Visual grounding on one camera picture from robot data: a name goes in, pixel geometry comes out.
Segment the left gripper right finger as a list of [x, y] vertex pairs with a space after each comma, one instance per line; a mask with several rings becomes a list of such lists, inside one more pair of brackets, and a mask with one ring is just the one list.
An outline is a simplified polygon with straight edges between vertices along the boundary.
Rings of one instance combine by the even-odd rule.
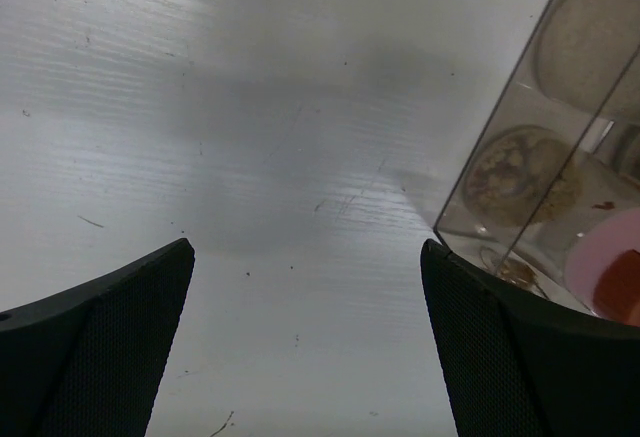
[[538, 297], [433, 239], [420, 267], [458, 435], [638, 435], [638, 328]]

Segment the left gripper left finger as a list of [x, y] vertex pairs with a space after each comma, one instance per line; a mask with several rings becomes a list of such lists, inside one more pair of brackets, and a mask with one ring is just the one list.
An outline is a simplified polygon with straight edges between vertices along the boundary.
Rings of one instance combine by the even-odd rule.
[[194, 263], [181, 238], [3, 311], [2, 435], [145, 435]]

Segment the pink cap spice bottle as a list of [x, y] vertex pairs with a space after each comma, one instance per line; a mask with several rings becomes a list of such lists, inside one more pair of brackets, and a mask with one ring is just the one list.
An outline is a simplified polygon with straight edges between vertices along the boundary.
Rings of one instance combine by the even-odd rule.
[[480, 252], [491, 273], [531, 288], [538, 271], [595, 315], [638, 325], [638, 185], [549, 129], [518, 126], [471, 160], [462, 198], [504, 246]]

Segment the yellow cap spice bottle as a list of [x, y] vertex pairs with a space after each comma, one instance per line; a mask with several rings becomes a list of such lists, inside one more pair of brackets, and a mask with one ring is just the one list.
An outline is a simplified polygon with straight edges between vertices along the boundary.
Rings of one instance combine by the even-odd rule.
[[538, 38], [542, 92], [581, 111], [639, 121], [639, 0], [562, 0]]

